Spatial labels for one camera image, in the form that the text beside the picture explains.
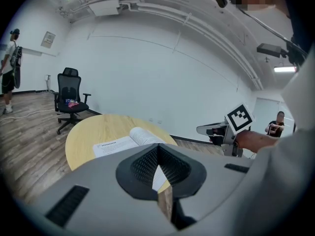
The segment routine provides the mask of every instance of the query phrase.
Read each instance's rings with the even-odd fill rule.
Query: shorts
[[[13,71],[2,75],[2,93],[8,93],[14,89]]]

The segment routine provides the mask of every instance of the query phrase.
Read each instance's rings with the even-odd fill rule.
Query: office chair
[[[77,70],[77,69],[74,69],[74,68],[70,68],[70,67],[66,67],[66,68],[63,70],[63,74],[64,74],[64,75],[75,76],[75,77],[78,77],[78,76],[79,76],[78,70]]]
[[[84,103],[80,101],[80,88],[81,77],[79,76],[70,76],[66,74],[58,74],[58,86],[59,92],[54,92],[55,95],[55,110],[56,112],[61,112],[64,114],[70,114],[70,118],[58,118],[58,122],[65,121],[63,125],[57,130],[57,134],[60,135],[60,131],[68,126],[69,124],[75,125],[81,119],[78,119],[76,115],[79,112],[83,112],[89,109],[89,106],[86,104],[88,96],[91,94],[84,93],[85,100]],[[72,108],[68,107],[65,103],[66,99],[72,99],[77,101],[79,104],[73,106]]]

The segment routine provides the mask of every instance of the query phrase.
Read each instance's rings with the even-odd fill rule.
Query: cap
[[[15,29],[14,31],[11,31],[10,34],[20,34],[20,30],[19,29]]]

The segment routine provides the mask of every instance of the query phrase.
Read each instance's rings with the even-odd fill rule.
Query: white shirt
[[[9,54],[9,58],[7,59],[6,64],[3,68],[3,71],[2,71],[3,74],[13,70],[13,67],[10,64],[10,60],[12,58],[15,48],[16,48],[15,41],[10,41],[5,50],[5,54]]]

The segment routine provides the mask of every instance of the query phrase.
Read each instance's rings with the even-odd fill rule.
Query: person's arm
[[[280,131],[283,131],[283,130],[284,130],[284,125],[283,125],[283,126],[280,126],[280,125],[274,124],[274,127],[275,127],[275,128],[278,128]]]
[[[273,124],[272,124],[272,121],[268,124],[268,126],[265,128],[265,132],[266,133],[268,133],[268,130],[269,130],[269,127],[270,127],[270,125],[272,126]]]
[[[2,70],[4,69],[5,64],[6,64],[6,62],[7,62],[7,60],[8,60],[8,58],[9,58],[9,57],[10,57],[10,55],[9,55],[9,54],[4,55],[3,62],[1,62],[1,71],[0,71],[0,73],[1,73],[1,72],[2,72]]]
[[[4,67],[5,67],[5,64],[7,63],[7,60],[8,60],[9,57],[10,57],[11,48],[12,48],[12,44],[11,44],[11,42],[10,42],[10,43],[8,43],[8,45],[7,45],[7,47],[6,47],[3,62],[1,62],[0,74],[2,74],[2,71],[3,71]]]
[[[242,131],[236,137],[239,148],[246,148],[254,153],[257,153],[263,147],[273,146],[277,141],[278,138],[248,130]]]
[[[266,132],[266,133],[268,133],[269,127],[270,127],[270,125],[268,125],[268,126],[265,128],[265,132]]]

